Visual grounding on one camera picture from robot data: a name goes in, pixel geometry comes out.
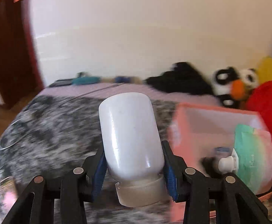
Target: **pink bedsheet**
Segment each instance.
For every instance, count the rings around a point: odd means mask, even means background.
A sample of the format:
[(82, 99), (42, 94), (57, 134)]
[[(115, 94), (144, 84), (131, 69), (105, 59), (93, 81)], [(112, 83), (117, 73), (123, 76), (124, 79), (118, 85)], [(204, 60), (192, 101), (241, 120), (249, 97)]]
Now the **pink bedsheet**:
[(219, 101), (214, 96), (211, 95), (194, 96), (187, 93), (163, 93), (145, 84), (121, 84), (117, 87), (111, 87), (115, 85), (116, 85), (115, 83), (98, 83), (81, 86), (71, 85), (65, 87), (49, 87), (45, 88), (42, 92), (40, 92), (39, 95), (75, 97), (81, 94), (89, 93), (84, 97), (105, 99), (119, 93), (137, 92), (149, 96), (150, 99), (159, 99), (163, 101), (174, 102), (187, 102), (191, 104), (205, 104), (212, 106), (220, 105)]

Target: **teal item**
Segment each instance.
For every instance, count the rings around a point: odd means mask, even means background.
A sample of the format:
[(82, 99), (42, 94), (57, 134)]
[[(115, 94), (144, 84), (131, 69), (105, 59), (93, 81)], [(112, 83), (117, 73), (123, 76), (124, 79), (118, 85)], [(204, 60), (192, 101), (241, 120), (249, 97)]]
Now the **teal item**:
[(99, 77), (77, 77), (74, 78), (72, 81), (73, 85), (86, 85), (86, 84), (94, 84), (99, 83), (100, 78)]
[(254, 128), (248, 125), (237, 125), (235, 129), (235, 151), (239, 157), (237, 176), (253, 193), (260, 189), (264, 168), (263, 153)]

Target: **white cap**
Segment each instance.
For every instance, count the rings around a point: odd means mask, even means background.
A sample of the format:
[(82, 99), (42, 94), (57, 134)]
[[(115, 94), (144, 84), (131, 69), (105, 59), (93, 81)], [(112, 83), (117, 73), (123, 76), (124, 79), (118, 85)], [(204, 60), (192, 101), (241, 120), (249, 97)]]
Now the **white cap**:
[(219, 160), (218, 169), (222, 173), (231, 173), (233, 171), (238, 171), (239, 158), (235, 149), (233, 149), (231, 156), (224, 157)]
[(149, 206), (163, 201), (167, 196), (164, 177), (159, 174), (152, 182), (135, 181), (125, 185), (122, 182), (116, 183), (116, 192), (119, 203), (126, 207)]

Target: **yellow pillow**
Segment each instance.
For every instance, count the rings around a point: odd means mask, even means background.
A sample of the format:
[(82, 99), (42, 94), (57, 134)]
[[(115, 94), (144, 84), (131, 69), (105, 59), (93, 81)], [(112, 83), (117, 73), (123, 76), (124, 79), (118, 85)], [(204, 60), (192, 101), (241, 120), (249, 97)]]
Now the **yellow pillow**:
[(267, 81), (272, 81), (272, 58), (265, 57), (259, 64), (258, 70), (259, 84), (263, 84)]

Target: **stuffed animal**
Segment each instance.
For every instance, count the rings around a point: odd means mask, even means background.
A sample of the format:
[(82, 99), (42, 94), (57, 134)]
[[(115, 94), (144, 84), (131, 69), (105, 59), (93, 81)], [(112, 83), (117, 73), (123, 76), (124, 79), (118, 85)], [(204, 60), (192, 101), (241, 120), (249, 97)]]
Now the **stuffed animal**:
[(215, 71), (211, 83), (222, 106), (238, 109), (241, 101), (246, 100), (248, 93), (258, 86), (258, 79), (253, 69), (238, 73), (233, 67), (228, 67)]
[(253, 89), (259, 86), (258, 76), (256, 74), (255, 69), (243, 69), (240, 70), (240, 78), (246, 86), (246, 90), (249, 94), (253, 91)]

